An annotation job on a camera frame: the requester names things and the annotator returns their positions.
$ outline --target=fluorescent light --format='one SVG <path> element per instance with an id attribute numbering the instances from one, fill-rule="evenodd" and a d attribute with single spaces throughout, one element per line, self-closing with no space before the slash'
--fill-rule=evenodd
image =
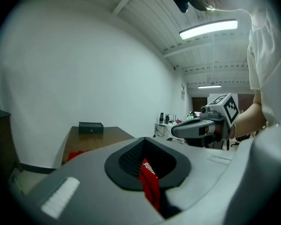
<path id="1" fill-rule="evenodd" d="M 208 23 L 181 31 L 181 32 L 179 32 L 179 34 L 180 34 L 180 37 L 184 40 L 184 39 L 192 38 L 194 36 L 201 35 L 201 34 L 208 33 L 208 32 L 215 32 L 215 31 L 236 29 L 236 28 L 237 28 L 237 20 L 228 19 L 228 20 L 219 20 L 216 22 L 208 22 Z"/>
<path id="2" fill-rule="evenodd" d="M 220 88 L 222 85 L 212 85 L 212 86 L 201 86 L 198 88 Z"/>

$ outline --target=black box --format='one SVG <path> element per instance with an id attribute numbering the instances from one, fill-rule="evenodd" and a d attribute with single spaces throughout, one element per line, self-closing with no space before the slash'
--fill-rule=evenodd
<path id="1" fill-rule="evenodd" d="M 101 122 L 79 122 L 79 134 L 102 134 L 103 131 Z"/>

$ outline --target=white ceiling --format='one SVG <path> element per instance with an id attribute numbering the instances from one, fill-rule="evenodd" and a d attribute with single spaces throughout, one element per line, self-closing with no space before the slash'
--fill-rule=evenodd
<path id="1" fill-rule="evenodd" d="M 247 93 L 246 58 L 251 29 L 249 15 L 235 12 L 200 12 L 189 6 L 180 12 L 173 0 L 87 0 L 117 15 L 151 41 L 174 67 L 182 71 L 190 91 L 211 82 L 227 91 Z M 179 32 L 222 19 L 236 18 L 238 28 L 182 40 Z"/>

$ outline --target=white shirt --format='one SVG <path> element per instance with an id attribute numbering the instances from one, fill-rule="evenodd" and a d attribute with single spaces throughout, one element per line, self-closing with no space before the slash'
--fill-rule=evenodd
<path id="1" fill-rule="evenodd" d="M 281 123 L 281 23 L 269 5 L 265 16 L 260 28 L 252 24 L 247 57 L 251 89 L 260 90 L 262 112 L 271 126 Z"/>

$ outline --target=red fabric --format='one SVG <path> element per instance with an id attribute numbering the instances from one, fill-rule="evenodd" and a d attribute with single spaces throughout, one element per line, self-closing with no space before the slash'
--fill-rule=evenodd
<path id="1" fill-rule="evenodd" d="M 139 179 L 143 184 L 146 198 L 158 211 L 160 203 L 159 179 L 146 159 L 141 164 Z"/>
<path id="2" fill-rule="evenodd" d="M 71 159 L 73 159 L 74 157 L 78 156 L 79 154 L 84 153 L 84 152 L 87 152 L 87 151 L 71 152 L 69 154 L 69 157 L 67 158 L 67 162 L 70 161 Z"/>

